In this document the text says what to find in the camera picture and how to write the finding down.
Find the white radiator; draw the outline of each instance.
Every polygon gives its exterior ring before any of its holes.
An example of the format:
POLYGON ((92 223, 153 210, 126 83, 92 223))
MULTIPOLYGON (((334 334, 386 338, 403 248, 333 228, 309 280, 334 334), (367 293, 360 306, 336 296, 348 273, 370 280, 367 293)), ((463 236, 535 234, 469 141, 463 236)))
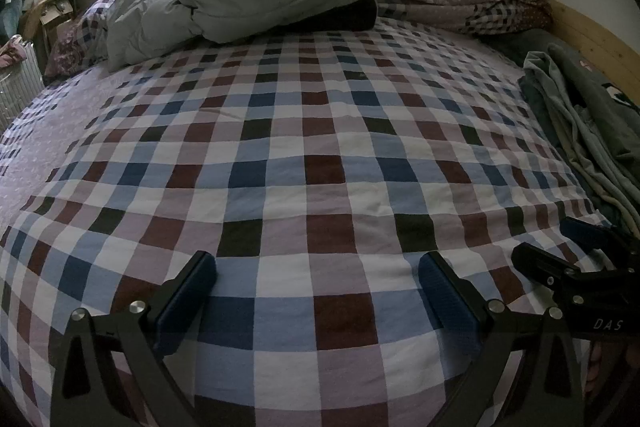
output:
POLYGON ((0 70, 0 134, 44 89, 33 43, 23 45, 27 59, 0 70))

